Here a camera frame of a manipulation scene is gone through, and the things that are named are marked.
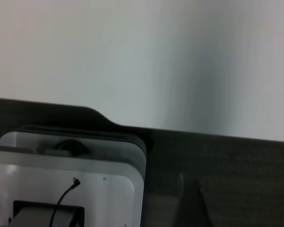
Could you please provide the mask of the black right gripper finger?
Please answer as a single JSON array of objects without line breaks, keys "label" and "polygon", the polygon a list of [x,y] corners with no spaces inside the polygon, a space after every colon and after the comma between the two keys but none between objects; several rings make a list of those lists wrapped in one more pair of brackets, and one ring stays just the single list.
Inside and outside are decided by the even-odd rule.
[{"label": "black right gripper finger", "polygon": [[213,226],[201,184],[184,174],[180,174],[178,178],[176,226]]}]

